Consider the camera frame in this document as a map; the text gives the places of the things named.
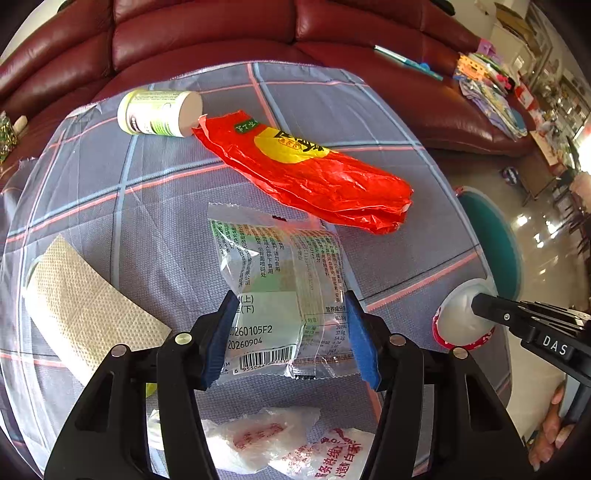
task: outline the plaid tablecloth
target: plaid tablecloth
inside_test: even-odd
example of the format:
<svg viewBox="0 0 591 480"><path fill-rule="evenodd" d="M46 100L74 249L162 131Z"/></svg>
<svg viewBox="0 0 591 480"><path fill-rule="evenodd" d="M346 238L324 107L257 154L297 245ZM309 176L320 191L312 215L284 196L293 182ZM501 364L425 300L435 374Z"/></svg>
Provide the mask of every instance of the plaid tablecloth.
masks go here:
<svg viewBox="0 0 591 480"><path fill-rule="evenodd" d="M331 228L345 250L348 286L365 309L382 316L393 332L440 349L431 335L433 314L460 283L489 275L488 266L434 161L362 79L338 69L255 62L200 70L149 88L196 90L210 115L242 109L260 122L408 181L414 204L398 232L376 236ZM41 471L82 390L47 346L22 300L31 262L58 233L121 293L178 332L215 311L228 290L207 227L209 202L239 203L286 218L305 215L272 200L194 137L124 133L116 121L122 96L66 118L36 164L22 163L0 196L2 423ZM503 330L475 357L508 401ZM430 443L430 395L426 388L418 464ZM202 418L216 422L266 406L318 406L322 416L312 437L331 427L373 432L380 408L379 398L358 375L323 381L255 376L215 385L197 393L197 400ZM148 401L148 411L154 407L157 395ZM152 454L155 469L162 471L161 456ZM280 476L272 469L255 475Z"/></svg>

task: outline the finger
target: finger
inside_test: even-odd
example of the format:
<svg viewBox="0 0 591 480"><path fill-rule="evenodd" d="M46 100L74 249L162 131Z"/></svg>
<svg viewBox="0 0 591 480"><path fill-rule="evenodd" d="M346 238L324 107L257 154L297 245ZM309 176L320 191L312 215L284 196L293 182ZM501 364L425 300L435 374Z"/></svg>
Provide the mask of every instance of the finger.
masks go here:
<svg viewBox="0 0 591 480"><path fill-rule="evenodd" d="M562 398L564 397L564 382L562 382L555 390L554 395L552 395L552 400L550 400L550 403L552 405L557 405L562 401Z"/></svg>
<svg viewBox="0 0 591 480"><path fill-rule="evenodd" d="M552 458L552 454L554 453L554 447L550 442L548 442L546 435L544 435L542 432L540 432L535 439L534 450L540 460L544 463L549 462Z"/></svg>
<svg viewBox="0 0 591 480"><path fill-rule="evenodd" d="M538 457L538 454L534 450L531 450L528 459L530 465L534 467L534 472L537 472L540 469L540 457Z"/></svg>
<svg viewBox="0 0 591 480"><path fill-rule="evenodd" d="M542 429L544 430L544 434L549 443L554 443L556 441L556 436L560 430L560 417L558 416L559 408L560 406L558 405L551 405L544 423L542 424Z"/></svg>
<svg viewBox="0 0 591 480"><path fill-rule="evenodd" d="M560 430L560 432L556 436L556 448L561 448L564 445L564 443L566 442L566 439L570 435L570 432L573 431L573 428L574 428L574 423L572 425L567 425L562 430Z"/></svg>

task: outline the red plastic bag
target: red plastic bag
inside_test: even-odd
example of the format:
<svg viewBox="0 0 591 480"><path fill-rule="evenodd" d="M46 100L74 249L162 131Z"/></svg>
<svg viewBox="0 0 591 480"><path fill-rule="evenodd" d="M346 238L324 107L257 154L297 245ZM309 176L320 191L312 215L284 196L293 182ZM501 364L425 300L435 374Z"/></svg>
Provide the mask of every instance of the red plastic bag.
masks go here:
<svg viewBox="0 0 591 480"><path fill-rule="evenodd" d="M258 123L237 111L203 115L195 136L275 200L330 223L395 231L412 204L404 180Z"/></svg>

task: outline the white pill bottle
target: white pill bottle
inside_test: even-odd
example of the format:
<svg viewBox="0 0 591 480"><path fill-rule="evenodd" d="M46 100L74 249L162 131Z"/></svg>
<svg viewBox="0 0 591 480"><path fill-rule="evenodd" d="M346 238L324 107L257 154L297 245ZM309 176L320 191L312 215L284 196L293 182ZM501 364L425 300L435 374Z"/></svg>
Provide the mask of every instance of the white pill bottle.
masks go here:
<svg viewBox="0 0 591 480"><path fill-rule="evenodd" d="M137 89L121 100L117 121L131 135L188 137L202 113L203 101L197 92Z"/></svg>

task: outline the red leather sofa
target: red leather sofa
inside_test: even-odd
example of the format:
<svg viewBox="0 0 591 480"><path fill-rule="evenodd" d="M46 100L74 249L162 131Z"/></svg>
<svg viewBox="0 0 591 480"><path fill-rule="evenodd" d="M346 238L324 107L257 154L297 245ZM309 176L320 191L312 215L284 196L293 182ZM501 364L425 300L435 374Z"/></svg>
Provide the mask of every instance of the red leather sofa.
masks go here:
<svg viewBox="0 0 591 480"><path fill-rule="evenodd" d="M363 78L427 148L522 157L534 149L493 127L452 80L480 39L430 0L76 0L0 65L0 111L29 119L0 167L37 156L74 108L202 67L283 60ZM373 50L381 45L444 76L439 82ZM515 98L509 99L533 127Z"/></svg>

